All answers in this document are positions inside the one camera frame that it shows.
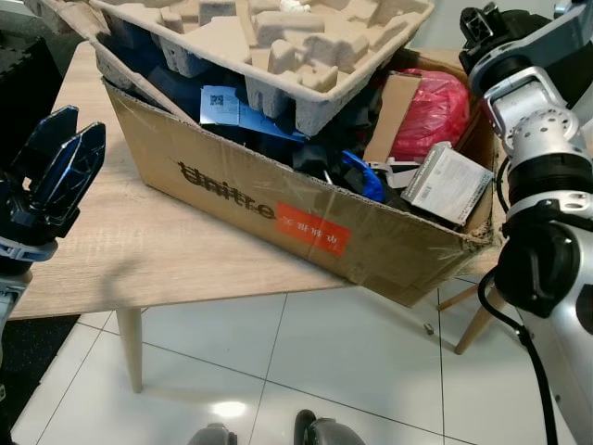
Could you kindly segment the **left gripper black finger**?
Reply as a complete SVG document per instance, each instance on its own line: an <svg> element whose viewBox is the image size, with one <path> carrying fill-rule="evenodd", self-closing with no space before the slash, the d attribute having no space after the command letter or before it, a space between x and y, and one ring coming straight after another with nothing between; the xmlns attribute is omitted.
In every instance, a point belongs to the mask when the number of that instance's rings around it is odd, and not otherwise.
<svg viewBox="0 0 593 445"><path fill-rule="evenodd" d="M55 237L67 236L80 213L80 203L100 172L106 153L106 125L94 122L62 145L56 159L42 175L56 186L46 223Z"/></svg>
<svg viewBox="0 0 593 445"><path fill-rule="evenodd" d="M38 181L62 145L77 133L78 108L63 107L35 124L29 139L14 156L14 174Z"/></svg>

